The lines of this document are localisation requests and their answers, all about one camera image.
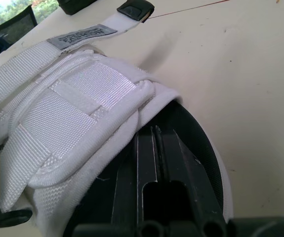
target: brace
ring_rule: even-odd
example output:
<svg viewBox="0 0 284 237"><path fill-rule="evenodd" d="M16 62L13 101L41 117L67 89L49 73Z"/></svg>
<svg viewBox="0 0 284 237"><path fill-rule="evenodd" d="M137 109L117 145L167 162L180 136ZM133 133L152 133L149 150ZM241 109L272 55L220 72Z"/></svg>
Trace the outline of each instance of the brace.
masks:
<svg viewBox="0 0 284 237"><path fill-rule="evenodd" d="M28 208L44 236L62 236L104 167L179 97L90 45L145 21L154 10L147 6L137 18L120 7L102 24L38 43L0 67L2 213Z"/></svg>

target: chair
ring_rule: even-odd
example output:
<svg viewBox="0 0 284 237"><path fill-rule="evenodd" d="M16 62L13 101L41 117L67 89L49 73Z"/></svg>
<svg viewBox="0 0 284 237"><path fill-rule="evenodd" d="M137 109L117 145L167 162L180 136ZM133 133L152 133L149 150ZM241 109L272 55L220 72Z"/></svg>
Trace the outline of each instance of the chair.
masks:
<svg viewBox="0 0 284 237"><path fill-rule="evenodd" d="M37 25L31 5L0 25L0 38L12 45Z"/></svg>

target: red line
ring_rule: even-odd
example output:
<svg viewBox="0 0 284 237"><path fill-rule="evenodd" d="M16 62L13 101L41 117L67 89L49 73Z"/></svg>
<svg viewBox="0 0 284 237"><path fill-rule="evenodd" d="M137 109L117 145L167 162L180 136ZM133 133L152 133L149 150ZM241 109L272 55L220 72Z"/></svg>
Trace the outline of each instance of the red line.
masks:
<svg viewBox="0 0 284 237"><path fill-rule="evenodd" d="M200 8L200 7L204 7L204 6L210 6L210 5L221 3L221 2L225 2L225 1L229 1L229 0L217 1L217 2L206 4L206 5L202 5L202 6L196 6L196 7L188 8L188 9L181 10L181 11L174 11L174 12L171 12L171 13L166 13L164 15L153 16L153 17L150 17L149 19L160 17L160 16L167 16L167 15L170 15L170 14L174 14L174 13L178 13L178 12L182 12L182 11L188 11L188 10L192 10L192 9L196 9L196 8Z"/></svg>

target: woven fabric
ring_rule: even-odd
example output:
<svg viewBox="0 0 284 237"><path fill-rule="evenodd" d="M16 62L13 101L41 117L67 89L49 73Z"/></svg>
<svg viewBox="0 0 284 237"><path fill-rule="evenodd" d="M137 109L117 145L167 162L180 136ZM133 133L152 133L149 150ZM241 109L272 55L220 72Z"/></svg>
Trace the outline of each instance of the woven fabric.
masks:
<svg viewBox="0 0 284 237"><path fill-rule="evenodd" d="M11 209L50 154L23 126L17 127L0 155L0 209L3 212Z"/></svg>

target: velcro strap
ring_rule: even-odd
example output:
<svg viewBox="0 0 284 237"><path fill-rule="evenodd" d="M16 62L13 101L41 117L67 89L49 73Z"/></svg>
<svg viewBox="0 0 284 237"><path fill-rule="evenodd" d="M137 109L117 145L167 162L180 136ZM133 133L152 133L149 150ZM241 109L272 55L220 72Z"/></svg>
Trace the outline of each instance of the velcro strap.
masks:
<svg viewBox="0 0 284 237"><path fill-rule="evenodd" d="M19 125L0 155L0 209L9 211L51 152Z"/></svg>
<svg viewBox="0 0 284 237"><path fill-rule="evenodd" d="M54 37L26 49L0 67L0 103L19 86L53 63L61 54L95 40L119 35L138 24L138 21L117 12L102 24Z"/></svg>

